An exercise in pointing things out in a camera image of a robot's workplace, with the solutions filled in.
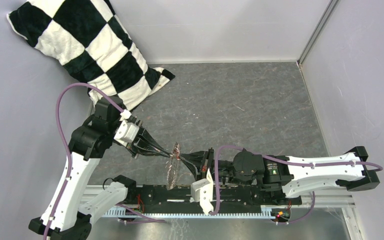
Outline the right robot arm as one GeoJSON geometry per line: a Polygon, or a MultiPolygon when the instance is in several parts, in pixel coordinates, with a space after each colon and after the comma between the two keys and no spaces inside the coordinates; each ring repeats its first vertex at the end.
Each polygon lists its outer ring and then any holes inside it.
{"type": "Polygon", "coordinates": [[[367,191],[380,184],[377,173],[383,170],[367,161],[363,146],[338,156],[311,158],[263,155],[234,146],[238,153],[232,161],[218,158],[224,149],[222,146],[208,156],[203,155],[196,166],[196,180],[190,185],[195,201],[200,193],[209,195],[214,187],[220,188],[222,180],[245,186],[256,182],[262,191],[269,192],[269,199],[275,204],[327,188],[367,191]]]}

